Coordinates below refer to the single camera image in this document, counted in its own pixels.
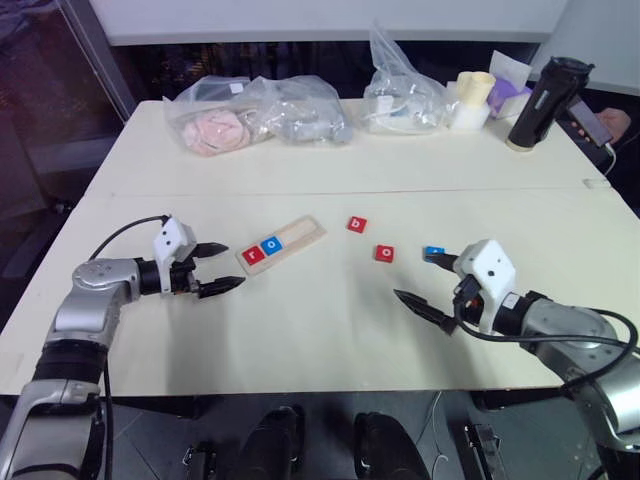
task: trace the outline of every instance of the white table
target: white table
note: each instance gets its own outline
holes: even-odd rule
[[[353,115],[358,101],[345,102]],[[532,152],[507,148],[513,120],[481,133],[427,136],[356,131],[342,147],[285,147],[270,139],[204,158],[165,124],[161,102],[142,102],[89,186],[87,196],[310,194],[521,188],[584,188],[602,175],[553,125]]]
[[[450,311],[457,279],[421,260],[429,244],[456,253],[496,238],[517,267],[519,292],[616,310],[640,327],[640,223],[609,188],[94,194],[72,213],[0,336],[0,392],[17,394],[30,379],[73,268],[120,225],[168,212],[200,240],[232,247],[199,262],[202,279],[242,274],[235,249],[304,214],[328,235],[223,296],[153,296],[125,307],[110,355],[115,395],[557,385],[517,345],[447,338],[395,298],[393,288],[409,290]],[[369,219],[363,235],[345,229],[351,215]],[[149,258],[156,230],[127,232],[105,256]],[[372,260],[377,243],[397,247],[394,263]]]

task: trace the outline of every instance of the smartphone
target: smartphone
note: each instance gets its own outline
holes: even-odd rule
[[[613,138],[607,127],[598,120],[598,117],[578,95],[569,102],[567,110],[596,147],[602,147]]]

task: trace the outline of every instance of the plastic bag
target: plastic bag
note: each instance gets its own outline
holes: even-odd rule
[[[339,144],[353,136],[338,93],[314,75],[284,80],[258,77],[235,101],[259,103],[256,123],[287,143]]]
[[[164,99],[165,118],[187,148],[205,156],[272,135],[287,143],[346,143],[353,130],[335,89],[316,76],[284,80],[205,77]]]
[[[365,88],[360,121],[372,133],[424,134],[443,125],[446,89],[416,71],[387,32],[374,23],[371,57],[376,72]]]
[[[249,84],[247,77],[201,78],[175,100],[164,98],[165,119],[179,141],[204,156],[217,155],[269,137],[257,124],[257,105],[234,100]]]

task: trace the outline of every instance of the person's hand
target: person's hand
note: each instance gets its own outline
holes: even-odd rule
[[[617,108],[605,108],[600,113],[596,113],[596,117],[598,117],[598,120],[609,130],[609,133],[613,137],[611,139],[612,145],[622,138],[624,132],[626,132],[629,125],[631,125],[629,115]],[[571,125],[578,128],[576,122],[572,122]],[[591,141],[591,139],[585,135],[583,129],[578,130],[578,134],[585,137],[587,142]]]

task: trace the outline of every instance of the yellow cup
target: yellow cup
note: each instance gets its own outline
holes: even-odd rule
[[[487,72],[460,72],[456,83],[456,91],[460,101],[466,105],[484,105],[496,77]]]

